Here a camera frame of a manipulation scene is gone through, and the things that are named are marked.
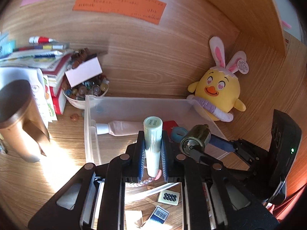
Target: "tube of lotion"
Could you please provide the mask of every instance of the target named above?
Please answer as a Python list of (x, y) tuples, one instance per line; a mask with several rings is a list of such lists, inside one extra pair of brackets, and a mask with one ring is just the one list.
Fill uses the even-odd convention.
[(160, 164), (163, 122), (159, 117), (148, 117), (143, 124), (147, 173), (151, 177), (156, 177)]
[(109, 123), (96, 124), (97, 135), (107, 134), (113, 136), (128, 136), (138, 134), (143, 130), (143, 124), (140, 122), (112, 121)]

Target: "metal screw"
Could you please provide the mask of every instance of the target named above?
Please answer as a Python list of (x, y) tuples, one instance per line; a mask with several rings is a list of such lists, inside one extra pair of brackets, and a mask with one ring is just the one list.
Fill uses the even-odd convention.
[(178, 155), (176, 156), (176, 158), (177, 158), (178, 160), (180, 160), (180, 161), (183, 161), (183, 160), (185, 159), (185, 155), (183, 155), (183, 154), (178, 154)]
[(215, 170), (221, 170), (221, 169), (222, 169), (222, 165), (219, 164), (219, 163), (214, 163), (214, 164), (212, 165), (212, 167), (213, 167)]
[(87, 163), (86, 165), (84, 165), (84, 168), (85, 168), (86, 170), (91, 170), (92, 168), (94, 168), (94, 164), (92, 164), (92, 163)]
[(122, 160), (128, 160), (129, 158), (130, 158), (130, 156), (128, 154), (120, 155), (120, 159), (122, 159)]

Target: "red cloth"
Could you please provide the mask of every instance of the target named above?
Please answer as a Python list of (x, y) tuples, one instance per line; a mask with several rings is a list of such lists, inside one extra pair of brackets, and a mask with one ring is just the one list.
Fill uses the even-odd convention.
[(275, 216), (275, 218), (280, 222), (282, 221), (287, 214), (294, 207), (297, 200), (300, 198), (300, 195), (303, 193), (306, 184), (302, 186), (298, 191), (285, 199), (285, 201), (278, 206), (272, 205), (268, 210)]

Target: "white card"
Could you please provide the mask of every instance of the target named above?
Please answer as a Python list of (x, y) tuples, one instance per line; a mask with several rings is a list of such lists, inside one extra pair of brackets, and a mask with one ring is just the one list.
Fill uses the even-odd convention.
[(101, 73), (102, 69), (97, 57), (83, 62), (75, 69), (70, 69), (65, 72), (71, 87), (87, 81)]

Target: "plush chick toy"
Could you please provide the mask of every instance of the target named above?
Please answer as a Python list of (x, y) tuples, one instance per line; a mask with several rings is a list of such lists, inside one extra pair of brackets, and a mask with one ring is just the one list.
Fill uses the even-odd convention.
[(216, 63), (211, 67), (200, 81), (188, 86), (190, 93), (188, 99), (197, 100), (206, 109), (212, 120), (230, 122), (233, 115), (228, 113), (233, 107), (239, 111), (245, 111), (246, 107), (241, 100), (240, 84), (234, 73), (240, 70), (241, 73), (248, 72), (246, 54), (238, 51), (225, 65), (224, 44), (219, 37), (212, 37), (209, 41), (212, 56)]

